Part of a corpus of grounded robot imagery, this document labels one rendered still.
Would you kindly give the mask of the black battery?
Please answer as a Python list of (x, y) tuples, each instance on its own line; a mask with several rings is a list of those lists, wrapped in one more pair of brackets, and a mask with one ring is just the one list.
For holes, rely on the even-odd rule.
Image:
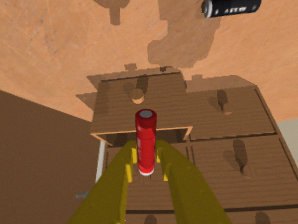
[(262, 0), (209, 0), (204, 7), (205, 18), (256, 12)]

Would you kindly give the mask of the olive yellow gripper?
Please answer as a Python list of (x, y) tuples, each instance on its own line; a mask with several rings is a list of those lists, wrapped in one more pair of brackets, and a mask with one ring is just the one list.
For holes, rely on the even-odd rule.
[[(233, 224), (198, 167), (164, 140), (156, 140), (155, 153), (169, 184), (177, 224)], [(67, 224), (125, 224), (133, 163), (136, 140), (120, 149)]]

